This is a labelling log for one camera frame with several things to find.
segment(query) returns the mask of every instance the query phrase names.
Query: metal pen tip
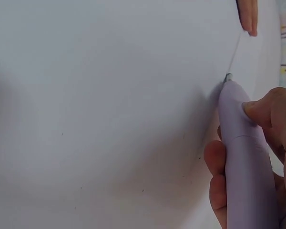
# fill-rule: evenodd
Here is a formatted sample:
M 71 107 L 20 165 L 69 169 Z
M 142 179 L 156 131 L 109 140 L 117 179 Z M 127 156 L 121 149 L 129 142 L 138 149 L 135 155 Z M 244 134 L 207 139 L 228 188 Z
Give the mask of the metal pen tip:
M 225 79 L 224 79 L 224 83 L 232 80 L 233 75 L 231 73 L 228 73 L 227 75 L 225 75 Z

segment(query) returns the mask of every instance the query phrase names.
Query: lavender pen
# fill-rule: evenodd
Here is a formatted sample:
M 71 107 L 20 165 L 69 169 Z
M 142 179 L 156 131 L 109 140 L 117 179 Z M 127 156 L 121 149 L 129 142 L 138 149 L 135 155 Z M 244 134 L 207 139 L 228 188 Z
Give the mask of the lavender pen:
M 219 96 L 219 120 L 226 147 L 228 229 L 278 229 L 273 171 L 261 127 L 244 113 L 250 100 L 228 74 Z

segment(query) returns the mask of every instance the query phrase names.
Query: fingernail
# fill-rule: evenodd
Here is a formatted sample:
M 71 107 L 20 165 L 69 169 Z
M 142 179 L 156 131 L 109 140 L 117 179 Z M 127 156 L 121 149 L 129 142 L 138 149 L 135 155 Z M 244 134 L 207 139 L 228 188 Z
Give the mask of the fingernail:
M 250 102 L 243 103 L 243 108 L 245 110 L 252 108 L 255 105 L 255 103 L 256 103 L 256 101 L 250 101 Z
M 251 31 L 249 32 L 250 36 L 256 37 L 257 36 L 257 31 Z
M 247 32 L 252 31 L 252 18 L 249 17 L 248 14 L 241 13 L 241 24 L 243 26 L 243 29 Z

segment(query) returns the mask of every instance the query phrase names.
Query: purple stylus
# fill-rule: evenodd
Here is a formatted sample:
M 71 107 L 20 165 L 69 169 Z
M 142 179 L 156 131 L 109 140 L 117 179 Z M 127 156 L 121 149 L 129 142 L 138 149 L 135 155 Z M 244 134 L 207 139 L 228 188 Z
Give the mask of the purple stylus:
M 244 113 L 249 96 L 226 76 L 219 96 L 219 120 L 226 147 L 228 229 L 278 229 L 273 171 L 261 127 Z

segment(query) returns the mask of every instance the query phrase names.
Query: hand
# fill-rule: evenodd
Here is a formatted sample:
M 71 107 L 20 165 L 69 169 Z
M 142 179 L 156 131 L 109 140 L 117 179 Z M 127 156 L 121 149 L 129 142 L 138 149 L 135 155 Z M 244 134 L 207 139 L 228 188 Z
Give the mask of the hand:
M 286 220 L 286 89 L 272 89 L 257 102 L 244 105 L 249 118 L 263 128 L 266 140 L 284 164 L 284 177 L 274 173 L 280 222 Z M 210 142 L 204 149 L 205 162 L 213 175 L 210 183 L 210 202 L 223 229 L 227 228 L 227 196 L 225 183 L 225 146 Z
M 237 0 L 240 22 L 250 36 L 257 36 L 257 0 Z

